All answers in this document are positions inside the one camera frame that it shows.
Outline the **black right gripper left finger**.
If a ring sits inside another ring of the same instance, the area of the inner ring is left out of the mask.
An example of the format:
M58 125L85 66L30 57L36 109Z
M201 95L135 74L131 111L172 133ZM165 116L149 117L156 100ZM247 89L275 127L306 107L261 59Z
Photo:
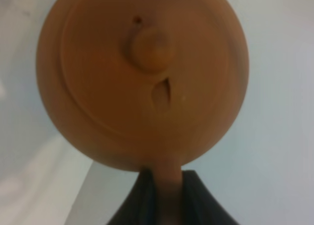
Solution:
M141 170L130 193L109 225L157 225L157 186L150 170Z

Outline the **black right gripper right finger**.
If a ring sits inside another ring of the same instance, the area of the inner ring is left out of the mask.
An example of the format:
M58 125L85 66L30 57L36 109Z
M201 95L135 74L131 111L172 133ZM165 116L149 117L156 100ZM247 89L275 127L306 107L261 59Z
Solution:
M183 171L184 225L238 225L194 170Z

